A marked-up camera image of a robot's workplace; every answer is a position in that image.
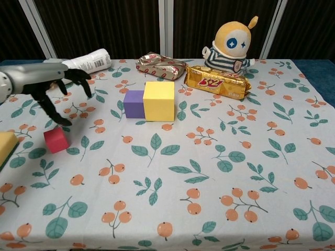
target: barcode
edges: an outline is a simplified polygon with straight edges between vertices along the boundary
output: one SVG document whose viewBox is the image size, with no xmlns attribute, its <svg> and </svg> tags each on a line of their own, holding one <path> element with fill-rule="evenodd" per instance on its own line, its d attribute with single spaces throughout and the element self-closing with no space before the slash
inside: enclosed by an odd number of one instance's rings
<svg viewBox="0 0 335 251">
<path fill-rule="evenodd" d="M 100 59 L 98 61 L 94 61 L 94 65 L 95 65 L 95 67 L 100 67 L 100 66 L 104 65 L 104 61 L 102 59 Z"/>
</svg>

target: yellow cube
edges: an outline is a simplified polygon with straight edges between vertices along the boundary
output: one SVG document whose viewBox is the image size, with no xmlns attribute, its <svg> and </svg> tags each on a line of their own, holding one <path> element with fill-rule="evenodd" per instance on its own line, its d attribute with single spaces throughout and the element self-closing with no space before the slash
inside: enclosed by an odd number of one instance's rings
<svg viewBox="0 0 335 251">
<path fill-rule="evenodd" d="M 146 82 L 143 104 L 147 121 L 174 121 L 174 82 Z"/>
</svg>

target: toy block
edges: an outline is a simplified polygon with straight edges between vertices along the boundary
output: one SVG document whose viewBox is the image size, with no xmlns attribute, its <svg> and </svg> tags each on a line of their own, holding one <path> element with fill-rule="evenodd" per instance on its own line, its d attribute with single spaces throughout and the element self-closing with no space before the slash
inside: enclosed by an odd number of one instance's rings
<svg viewBox="0 0 335 251">
<path fill-rule="evenodd" d="M 124 98 L 126 118 L 144 119 L 144 90 L 129 90 Z"/>
<path fill-rule="evenodd" d="M 147 121 L 174 121 L 174 82 L 146 82 L 143 104 Z"/>
<path fill-rule="evenodd" d="M 70 146 L 61 127 L 45 132 L 44 139 L 51 153 L 60 152 Z"/>
</svg>

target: wrapped package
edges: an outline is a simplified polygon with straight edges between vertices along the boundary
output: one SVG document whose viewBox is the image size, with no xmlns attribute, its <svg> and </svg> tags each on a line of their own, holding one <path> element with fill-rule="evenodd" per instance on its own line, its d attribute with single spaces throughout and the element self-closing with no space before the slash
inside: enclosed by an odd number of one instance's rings
<svg viewBox="0 0 335 251">
<path fill-rule="evenodd" d="M 184 73 L 185 68 L 185 62 L 153 52 L 142 56 L 136 63 L 136 69 L 139 71 L 169 80 L 179 78 Z"/>
<path fill-rule="evenodd" d="M 233 99 L 242 99 L 251 89 L 247 78 L 238 74 L 211 69 L 206 66 L 187 66 L 184 83 L 189 87 L 205 90 Z"/>
</svg>

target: blue star eye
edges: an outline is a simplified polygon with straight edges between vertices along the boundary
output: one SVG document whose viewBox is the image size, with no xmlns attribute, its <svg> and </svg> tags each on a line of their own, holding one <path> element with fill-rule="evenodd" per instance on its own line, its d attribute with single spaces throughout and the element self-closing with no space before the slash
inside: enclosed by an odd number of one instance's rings
<svg viewBox="0 0 335 251">
<path fill-rule="evenodd" d="M 230 48 L 230 49 L 233 49 L 237 46 L 237 40 L 236 38 L 230 38 L 228 39 L 227 41 L 227 47 Z"/>
</svg>

